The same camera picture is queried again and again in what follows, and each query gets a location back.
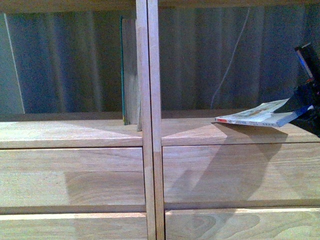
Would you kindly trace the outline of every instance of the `white cable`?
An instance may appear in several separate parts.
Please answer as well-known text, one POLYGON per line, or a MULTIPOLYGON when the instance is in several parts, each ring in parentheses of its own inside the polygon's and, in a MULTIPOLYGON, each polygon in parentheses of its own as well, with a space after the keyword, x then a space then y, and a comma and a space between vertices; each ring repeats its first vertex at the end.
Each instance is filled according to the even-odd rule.
POLYGON ((222 84, 224 83, 224 81, 225 81, 225 79, 226 79, 226 77, 227 77, 227 75, 228 75, 228 73, 229 73, 231 64, 232 64, 232 62, 233 62, 233 60, 234 60, 234 56, 235 56, 235 54, 236 54, 236 50, 237 50, 239 41, 240 41, 241 36, 242 36, 242 34, 244 33, 245 27, 246 27, 246 25, 247 25, 247 21, 248 21, 248 18, 249 18, 249 13, 250 13, 250 8, 251 8, 251 7, 249 6, 249 7, 248 7, 248 10, 247 10, 247 13, 246 13, 246 17, 245 17, 244 23, 243 23, 243 26, 242 26, 242 29, 241 29, 241 32, 240 32, 239 37, 238 37, 238 39, 237 39, 237 41, 236 41, 236 43, 235 43, 235 46, 234 46, 234 49, 233 49, 233 52, 232 52, 232 55, 231 55, 231 59, 230 59, 230 62, 229 62, 229 65, 228 65, 228 67, 226 68, 226 71, 225 71, 225 73, 224 73, 224 75, 223 75, 222 81, 220 82, 218 88, 215 90, 214 94, 212 95, 210 109, 213 109, 215 97, 216 97, 218 91, 220 90, 222 84))

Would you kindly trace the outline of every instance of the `wood grain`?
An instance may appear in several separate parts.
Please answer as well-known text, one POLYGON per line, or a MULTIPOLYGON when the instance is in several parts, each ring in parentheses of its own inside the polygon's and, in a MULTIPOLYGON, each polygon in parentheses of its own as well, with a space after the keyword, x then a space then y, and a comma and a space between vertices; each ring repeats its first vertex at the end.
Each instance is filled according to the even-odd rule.
POLYGON ((223 113, 202 110, 165 113, 170 118, 162 119, 162 146, 320 142, 316 135, 292 124, 279 128, 212 124, 214 116, 223 113))
POLYGON ((146 240, 145 213, 0 216, 2 240, 146 240))
POLYGON ((0 150, 0 179, 0 213, 44 206, 145 209, 141 148, 0 150))
POLYGON ((166 209, 320 204, 320 143, 163 147, 166 209))
POLYGON ((320 208, 171 210, 167 240, 316 240, 320 208))
POLYGON ((218 8, 316 4, 318 0, 159 0, 162 8, 218 8))
POLYGON ((156 240, 154 158, 152 145, 151 95, 147 0, 136 1, 137 71, 141 92, 143 170, 148 239, 156 240))
POLYGON ((142 146, 142 133, 121 119, 0 122, 0 149, 142 146))
MULTIPOLYGON (((0 13, 131 10, 135 0, 2 0, 0 13)), ((217 8, 316 4, 318 0, 160 0, 160 8, 217 8)))
POLYGON ((1 13, 46 13, 134 9, 135 0, 2 0, 1 13))
POLYGON ((158 0, 148 0, 147 3, 156 239, 165 240, 158 0))

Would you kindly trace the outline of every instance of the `shelf surface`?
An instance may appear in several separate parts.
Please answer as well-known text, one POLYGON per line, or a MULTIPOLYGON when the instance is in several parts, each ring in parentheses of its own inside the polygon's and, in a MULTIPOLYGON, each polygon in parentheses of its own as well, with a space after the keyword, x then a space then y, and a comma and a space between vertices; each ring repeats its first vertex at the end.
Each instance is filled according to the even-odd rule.
POLYGON ((2 0, 1 13, 82 12, 134 9, 135 0, 2 0))
POLYGON ((161 144, 162 146, 195 146, 320 142, 320 138, 316 135, 292 124, 279 128, 212 124, 214 116, 240 111, 242 109, 163 112, 161 144))
POLYGON ((1 116, 0 149, 142 146, 142 132, 119 117, 108 112, 1 116))

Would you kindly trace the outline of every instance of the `drawer front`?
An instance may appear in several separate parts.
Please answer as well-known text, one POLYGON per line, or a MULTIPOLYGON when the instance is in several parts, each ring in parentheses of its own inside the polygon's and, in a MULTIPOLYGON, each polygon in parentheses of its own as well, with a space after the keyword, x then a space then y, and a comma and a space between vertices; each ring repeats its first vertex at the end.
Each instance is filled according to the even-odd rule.
POLYGON ((171 210, 167 240, 317 240, 319 208, 171 210))
POLYGON ((0 213, 145 211, 140 147, 0 150, 0 181, 0 213))
POLYGON ((145 213, 0 216, 2 240, 146 240, 145 213))
POLYGON ((318 206, 320 144, 163 147, 166 209, 318 206))

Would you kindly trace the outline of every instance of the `wooden plank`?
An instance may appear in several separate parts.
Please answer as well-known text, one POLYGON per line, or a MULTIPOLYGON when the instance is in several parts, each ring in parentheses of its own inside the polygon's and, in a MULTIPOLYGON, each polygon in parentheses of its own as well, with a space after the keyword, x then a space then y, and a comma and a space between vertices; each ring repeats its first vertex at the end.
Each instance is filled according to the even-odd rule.
POLYGON ((2 214, 44 206, 145 209, 141 148, 0 150, 0 160, 2 214))
POLYGON ((158 0, 148 0, 147 6, 156 239, 165 240, 158 0))
POLYGON ((169 119, 162 119, 162 145, 222 145, 320 142, 316 135, 292 124, 283 127, 259 127, 214 123, 214 116, 226 111, 181 111, 166 113, 169 119))
POLYGON ((0 239, 146 240, 146 214, 1 215, 0 239))
POLYGON ((172 210, 167 240, 317 240, 320 208, 172 210))
MULTIPOLYGON (((45 120, 33 121, 39 117, 30 115, 18 116, 16 121, 12 116, 2 118, 0 149, 142 146, 142 133, 137 132, 137 126, 125 126, 121 119, 90 120, 88 113, 84 114, 85 120, 66 120, 68 114, 53 114, 53 120, 49 120, 50 115, 45 114, 45 120)), ((79 118, 81 114, 70 116, 79 118)))
POLYGON ((166 209, 318 206, 320 143, 163 147, 166 209))
POLYGON ((148 239, 156 240, 147 0, 136 0, 137 71, 141 92, 143 170, 148 239))
POLYGON ((220 8, 316 4, 319 0, 159 0, 162 8, 220 8))
POLYGON ((134 9, 134 0, 2 0, 1 13, 81 12, 134 9))

